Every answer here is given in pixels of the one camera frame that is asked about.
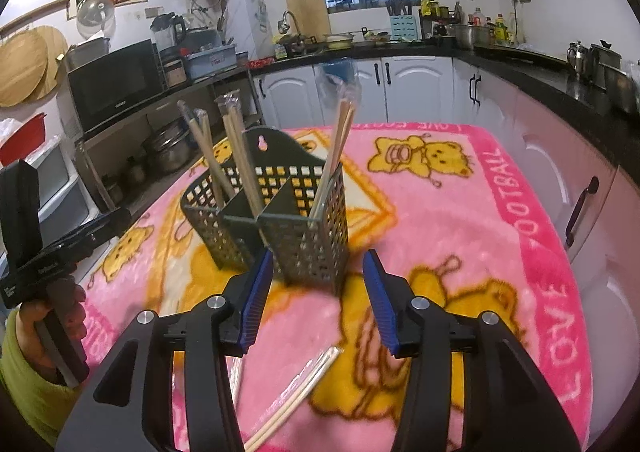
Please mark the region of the yellow green sleeve forearm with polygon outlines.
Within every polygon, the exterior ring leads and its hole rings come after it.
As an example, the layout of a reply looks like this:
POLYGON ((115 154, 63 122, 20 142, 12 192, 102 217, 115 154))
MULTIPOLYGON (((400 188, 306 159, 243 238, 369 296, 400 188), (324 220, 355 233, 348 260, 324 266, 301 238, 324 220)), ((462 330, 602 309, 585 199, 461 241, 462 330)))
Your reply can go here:
POLYGON ((6 321, 2 342, 1 387, 8 395, 14 426, 23 432, 24 441, 55 447, 66 420, 73 411, 81 388, 51 383, 40 376, 23 356, 17 339, 17 311, 6 321))

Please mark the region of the person's left hand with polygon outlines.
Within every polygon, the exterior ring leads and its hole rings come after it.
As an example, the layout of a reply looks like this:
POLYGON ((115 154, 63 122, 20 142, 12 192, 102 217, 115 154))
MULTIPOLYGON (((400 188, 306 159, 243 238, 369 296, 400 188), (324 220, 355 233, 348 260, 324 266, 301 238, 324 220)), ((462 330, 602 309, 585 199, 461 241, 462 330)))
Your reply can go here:
POLYGON ((72 371, 65 365, 58 365, 58 352, 51 354, 43 345, 37 331, 37 324, 43 322, 49 313, 56 314, 74 351, 80 350, 81 339, 87 335, 85 326, 85 290, 72 279, 55 284, 50 290, 50 298, 36 298, 21 303, 15 315, 15 336, 18 348, 29 366, 42 378, 51 383, 65 382, 68 386, 78 384, 72 371))

